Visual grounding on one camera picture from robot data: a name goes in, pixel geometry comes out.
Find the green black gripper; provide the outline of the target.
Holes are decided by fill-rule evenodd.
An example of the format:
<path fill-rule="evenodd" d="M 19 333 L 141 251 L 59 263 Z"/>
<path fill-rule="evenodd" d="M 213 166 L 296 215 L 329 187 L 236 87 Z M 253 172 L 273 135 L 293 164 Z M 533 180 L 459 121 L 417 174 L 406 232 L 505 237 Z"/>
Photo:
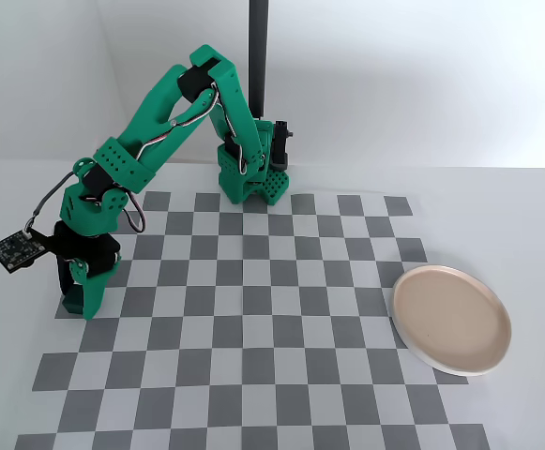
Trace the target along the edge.
<path fill-rule="evenodd" d="M 61 293 L 66 295 L 74 280 L 82 288 L 83 317 L 93 319 L 114 274 L 120 244 L 108 233 L 81 236 L 60 220 L 54 225 L 50 245 L 56 255 Z"/>

